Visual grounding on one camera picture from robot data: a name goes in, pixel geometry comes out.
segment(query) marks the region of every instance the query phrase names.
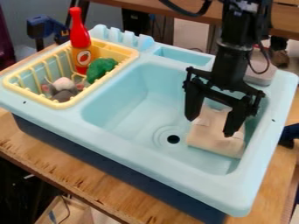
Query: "light blue plastic sink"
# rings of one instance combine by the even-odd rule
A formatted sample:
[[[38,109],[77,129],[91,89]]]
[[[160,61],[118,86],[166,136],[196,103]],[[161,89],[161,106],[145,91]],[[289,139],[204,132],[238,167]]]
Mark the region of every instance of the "light blue plastic sink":
[[[191,127],[184,117],[185,68],[209,70],[212,55],[158,44],[149,37],[137,38],[102,25],[90,33],[134,47],[141,56],[71,108],[48,108],[4,87],[0,88],[1,105],[227,214],[248,214],[282,132],[297,77],[278,71],[271,86],[254,86],[267,97],[259,114],[246,121],[245,154],[241,159],[224,157],[184,142]],[[215,109],[224,107],[215,101],[205,103]],[[170,143],[169,136],[178,136],[180,141]]]

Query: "red bottle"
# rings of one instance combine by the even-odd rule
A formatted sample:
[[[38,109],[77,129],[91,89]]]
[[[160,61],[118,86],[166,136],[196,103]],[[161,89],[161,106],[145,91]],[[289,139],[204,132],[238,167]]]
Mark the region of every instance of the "red bottle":
[[[72,7],[70,14],[73,18],[73,27],[70,33],[73,63],[78,73],[86,74],[88,65],[93,59],[89,33],[81,20],[81,8]]]

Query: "wooden table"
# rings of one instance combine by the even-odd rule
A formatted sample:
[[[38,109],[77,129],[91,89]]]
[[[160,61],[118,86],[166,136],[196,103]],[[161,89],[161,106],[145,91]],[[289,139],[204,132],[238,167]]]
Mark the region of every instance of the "wooden table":
[[[11,66],[0,75],[37,55]],[[299,91],[296,93],[287,123],[298,122]],[[202,223],[93,165],[26,135],[18,129],[12,115],[1,108],[0,123],[1,157],[119,221],[155,224]],[[252,212],[245,218],[227,216],[224,223],[281,223],[289,185],[296,167],[296,152],[297,149],[288,150],[278,146]]]
[[[203,17],[186,17],[164,6],[158,0],[87,0],[99,4],[108,4],[124,9],[143,11],[147,13],[165,15],[171,18],[182,18],[209,25],[219,25],[221,23],[222,3],[213,1],[208,12]],[[199,0],[171,0],[188,11],[197,11],[203,1]],[[299,8],[284,4],[299,5],[299,0],[275,0],[272,9],[273,27],[271,34],[289,39],[299,40]]]

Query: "broccoli toy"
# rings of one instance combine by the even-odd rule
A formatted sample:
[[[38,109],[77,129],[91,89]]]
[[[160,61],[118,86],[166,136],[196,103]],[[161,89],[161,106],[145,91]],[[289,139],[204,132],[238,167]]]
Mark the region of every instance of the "broccoli toy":
[[[87,81],[93,84],[95,80],[100,79],[106,72],[110,72],[117,65],[114,59],[96,59],[88,67]]]

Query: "yellow plastic basket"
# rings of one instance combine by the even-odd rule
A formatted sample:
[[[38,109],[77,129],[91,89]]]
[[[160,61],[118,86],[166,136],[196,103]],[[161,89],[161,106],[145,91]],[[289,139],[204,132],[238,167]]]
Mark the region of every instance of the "yellow plastic basket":
[[[54,82],[60,77],[76,79],[86,79],[86,75],[74,71],[72,61],[72,47],[70,44],[57,49],[48,55],[35,59],[26,68],[15,71],[3,79],[3,85],[21,95],[33,99],[36,102],[53,109],[66,109],[73,106],[76,102],[87,96],[100,85],[108,81],[112,76],[118,74],[126,65],[138,58],[137,50],[126,46],[109,43],[107,41],[92,38],[94,58],[113,58],[118,62],[113,70],[106,73],[94,84],[85,87],[82,92],[71,98],[70,101],[58,102],[48,99],[41,90],[41,81],[47,78]]]

